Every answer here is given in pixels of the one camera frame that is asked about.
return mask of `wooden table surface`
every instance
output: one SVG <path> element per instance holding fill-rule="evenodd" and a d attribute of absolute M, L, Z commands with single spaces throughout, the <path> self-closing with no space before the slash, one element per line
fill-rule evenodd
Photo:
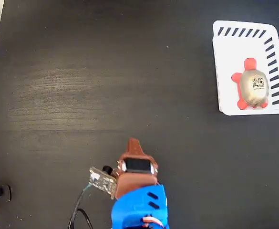
<path fill-rule="evenodd" d="M 5 1 L 0 229 L 67 228 L 89 167 L 114 166 L 129 136 L 160 166 L 171 228 L 278 229 L 279 115 L 218 111 L 216 20 L 279 33 L 279 1 Z M 113 202 L 89 192 L 109 229 Z"/>

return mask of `red turtle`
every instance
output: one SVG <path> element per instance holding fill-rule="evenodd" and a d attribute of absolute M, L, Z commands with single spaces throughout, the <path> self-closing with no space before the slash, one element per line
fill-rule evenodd
<path fill-rule="evenodd" d="M 248 106 L 265 108 L 268 105 L 269 83 L 265 74 L 257 70 L 257 62 L 254 58 L 244 61 L 244 72 L 235 73 L 231 79 L 238 84 L 240 110 Z"/>

